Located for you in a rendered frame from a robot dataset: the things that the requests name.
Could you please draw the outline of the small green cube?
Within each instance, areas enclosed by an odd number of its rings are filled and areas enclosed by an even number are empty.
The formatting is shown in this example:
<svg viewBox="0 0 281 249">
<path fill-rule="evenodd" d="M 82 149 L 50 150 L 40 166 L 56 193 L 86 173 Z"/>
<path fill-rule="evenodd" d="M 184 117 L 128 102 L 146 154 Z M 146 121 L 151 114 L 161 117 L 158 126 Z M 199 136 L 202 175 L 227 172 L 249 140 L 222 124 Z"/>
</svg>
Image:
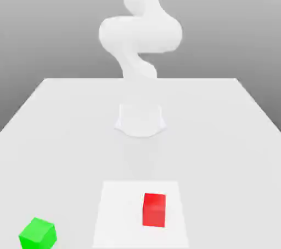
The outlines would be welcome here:
<svg viewBox="0 0 281 249">
<path fill-rule="evenodd" d="M 22 249 L 52 249 L 57 241 L 55 225 L 43 219 L 33 218 L 19 234 Z"/>
</svg>

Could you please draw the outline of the small red cube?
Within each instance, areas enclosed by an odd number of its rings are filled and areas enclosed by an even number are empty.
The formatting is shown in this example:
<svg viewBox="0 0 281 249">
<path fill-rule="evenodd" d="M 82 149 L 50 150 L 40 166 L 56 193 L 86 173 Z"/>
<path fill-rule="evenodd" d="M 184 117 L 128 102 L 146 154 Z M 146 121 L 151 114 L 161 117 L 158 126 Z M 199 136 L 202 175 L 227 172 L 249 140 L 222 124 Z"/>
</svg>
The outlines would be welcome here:
<svg viewBox="0 0 281 249">
<path fill-rule="evenodd" d="M 150 227 L 165 227 L 166 195 L 145 193 L 142 208 L 142 224 Z"/>
</svg>

